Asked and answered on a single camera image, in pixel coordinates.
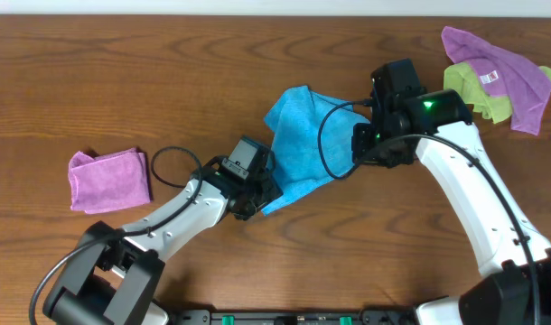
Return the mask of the blue microfiber cloth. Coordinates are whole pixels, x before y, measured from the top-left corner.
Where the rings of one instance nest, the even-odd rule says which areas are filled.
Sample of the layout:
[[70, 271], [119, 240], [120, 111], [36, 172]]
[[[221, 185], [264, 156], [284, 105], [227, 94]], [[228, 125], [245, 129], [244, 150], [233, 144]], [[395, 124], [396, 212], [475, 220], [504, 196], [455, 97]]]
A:
[[262, 208], [268, 215], [295, 203], [353, 167], [353, 127], [367, 119], [347, 101], [306, 86], [287, 89], [264, 118], [274, 133], [273, 176], [283, 195]]

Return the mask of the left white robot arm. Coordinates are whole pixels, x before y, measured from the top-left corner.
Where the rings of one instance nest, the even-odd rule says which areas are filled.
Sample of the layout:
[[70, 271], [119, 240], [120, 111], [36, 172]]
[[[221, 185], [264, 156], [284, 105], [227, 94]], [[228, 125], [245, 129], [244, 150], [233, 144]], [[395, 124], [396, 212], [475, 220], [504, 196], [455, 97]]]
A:
[[171, 323], [154, 301], [166, 262], [226, 215], [247, 220], [280, 198], [275, 167], [272, 151], [216, 156], [147, 217], [121, 228], [95, 223], [42, 279], [57, 278], [43, 314], [57, 324]]

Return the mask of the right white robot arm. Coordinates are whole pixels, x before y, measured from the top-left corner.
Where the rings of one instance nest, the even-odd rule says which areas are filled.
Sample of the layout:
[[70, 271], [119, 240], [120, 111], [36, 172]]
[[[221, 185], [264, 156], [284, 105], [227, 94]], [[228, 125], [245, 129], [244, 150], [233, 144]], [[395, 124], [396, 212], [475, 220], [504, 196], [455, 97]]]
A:
[[418, 160], [433, 174], [469, 238], [481, 281], [424, 302], [418, 324], [551, 324], [551, 243], [526, 217], [487, 155], [453, 90], [375, 90], [357, 124], [353, 159], [395, 167]]

